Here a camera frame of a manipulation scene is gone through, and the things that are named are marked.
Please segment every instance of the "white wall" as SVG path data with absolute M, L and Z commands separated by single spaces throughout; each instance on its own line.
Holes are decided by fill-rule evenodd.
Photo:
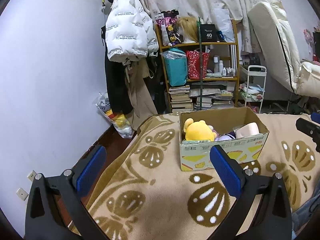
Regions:
M 109 127 L 101 0 L 11 0 L 0 16 L 0 207 L 22 236 L 31 170 L 61 174 Z

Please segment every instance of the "colorful packaging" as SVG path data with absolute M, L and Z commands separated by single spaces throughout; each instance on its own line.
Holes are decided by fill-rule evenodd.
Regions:
M 179 15 L 179 12 L 172 10 L 161 12 L 155 17 L 161 29 L 162 43 L 164 46 L 174 46 L 182 43 L 178 32 L 177 15 Z
M 124 114 L 114 114 L 110 108 L 108 93 L 100 94 L 98 102 L 96 103 L 99 111 L 113 124 L 117 132 L 122 138 L 132 138 L 134 130 Z

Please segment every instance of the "bookshelf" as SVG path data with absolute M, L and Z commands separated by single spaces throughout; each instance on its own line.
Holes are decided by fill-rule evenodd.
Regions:
M 218 46 L 229 46 L 229 55 L 231 55 L 231 46 L 230 45 L 235 45 L 236 46 L 236 76 L 235 77 L 226 77 L 226 78 L 203 78 L 202 81 L 203 82 L 213 82 L 213 81 L 235 81 L 236 82 L 236 86 L 235 86 L 235 91 L 234 91 L 234 100 L 235 100 L 235 107 L 237 107 L 238 105 L 238 100 L 239 100 L 239 77 L 240 77 L 240 65 L 239 65 L 239 43 L 238 43 L 238 36 L 237 36 L 237 28 L 236 28 L 236 22 L 235 20 L 231 20 L 232 22 L 232 26 L 233 26 L 233 33 L 235 34 L 235 40 L 236 42 L 202 42 L 202 46 L 206 46 L 206 45 L 218 45 Z M 156 36 L 158 39 L 158 43 L 159 43 L 159 48 L 160 48 L 160 52 L 164 52 L 167 49 L 170 48 L 180 48 L 180 49 L 196 49 L 200 46 L 199 43 L 185 43 L 185 44 L 177 44 L 173 47 L 171 46 L 163 46 L 162 43 L 162 36 L 161 36 L 161 32 L 159 29 L 159 26 L 156 25 Z M 167 76 L 167 72 L 165 69 L 165 64 L 164 64 L 164 57 L 161 56 L 162 59 L 162 68 L 164 71 L 164 77 L 165 77 L 165 85 L 166 85 L 166 92 L 167 92 L 167 96 L 168 96 L 168 101 L 169 101 L 169 110 L 172 113 L 172 107 L 171 107 L 171 97 L 169 94 L 169 80 L 168 80 L 168 76 Z M 230 66 L 232 65 L 231 61 L 231 57 L 220 57 L 220 60 L 224 60 L 224 61 L 230 61 Z M 188 83 L 192 83 L 192 82 L 199 82 L 200 80 L 192 80 L 192 79 L 187 79 L 187 84 Z

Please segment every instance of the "cardboard box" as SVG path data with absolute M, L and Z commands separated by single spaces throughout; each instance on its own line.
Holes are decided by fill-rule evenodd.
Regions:
M 180 163 L 182 171 L 213 169 L 209 155 L 211 147 L 218 144 L 230 158 L 237 160 L 240 164 L 255 161 L 259 157 L 269 135 L 267 127 L 249 107 L 180 113 L 179 116 Z M 183 141 L 183 125 L 188 118 L 192 118 L 194 122 L 205 120 L 220 135 L 231 132 L 235 127 L 255 122 L 258 125 L 260 134 L 221 142 Z

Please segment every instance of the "white bottle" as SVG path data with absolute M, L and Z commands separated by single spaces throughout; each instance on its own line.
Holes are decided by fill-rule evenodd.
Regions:
M 222 71 L 223 71 L 223 61 L 220 60 L 219 61 L 219 72 L 222 73 Z
M 219 59 L 218 57 L 213 57 L 214 62 L 214 72 L 219 73 Z

